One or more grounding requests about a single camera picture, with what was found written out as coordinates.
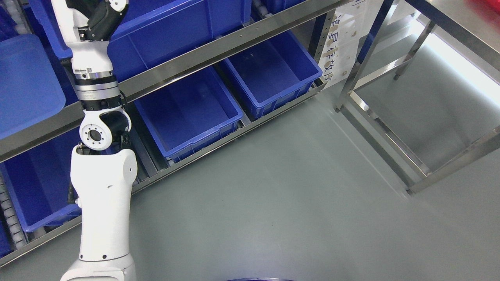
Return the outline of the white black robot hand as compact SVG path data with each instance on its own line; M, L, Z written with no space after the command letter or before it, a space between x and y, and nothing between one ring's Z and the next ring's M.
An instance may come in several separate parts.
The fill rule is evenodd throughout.
M109 41L129 9L128 0L52 0L52 9L73 57L78 79L113 75L107 53Z

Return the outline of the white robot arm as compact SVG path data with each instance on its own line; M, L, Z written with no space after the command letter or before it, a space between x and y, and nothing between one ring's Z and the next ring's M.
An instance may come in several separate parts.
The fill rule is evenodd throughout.
M74 70L82 105L81 141L72 149L70 182L82 210L80 252L63 281L135 281L130 200L137 175L132 120L111 70Z

